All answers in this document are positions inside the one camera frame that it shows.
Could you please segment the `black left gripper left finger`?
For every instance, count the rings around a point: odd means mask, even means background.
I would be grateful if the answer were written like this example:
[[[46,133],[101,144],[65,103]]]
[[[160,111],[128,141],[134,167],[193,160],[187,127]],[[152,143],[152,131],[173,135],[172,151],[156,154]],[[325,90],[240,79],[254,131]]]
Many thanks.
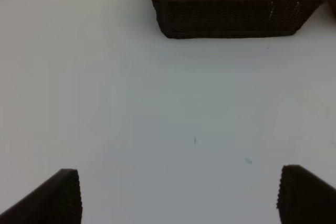
[[[1,223],[81,223],[82,200],[76,169],[60,169],[1,214]]]

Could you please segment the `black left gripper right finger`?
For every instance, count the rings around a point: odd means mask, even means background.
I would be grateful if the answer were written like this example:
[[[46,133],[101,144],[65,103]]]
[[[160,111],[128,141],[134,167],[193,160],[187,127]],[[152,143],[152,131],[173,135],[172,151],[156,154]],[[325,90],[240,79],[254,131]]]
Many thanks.
[[[277,209],[281,223],[335,223],[335,188],[300,165],[286,165]]]

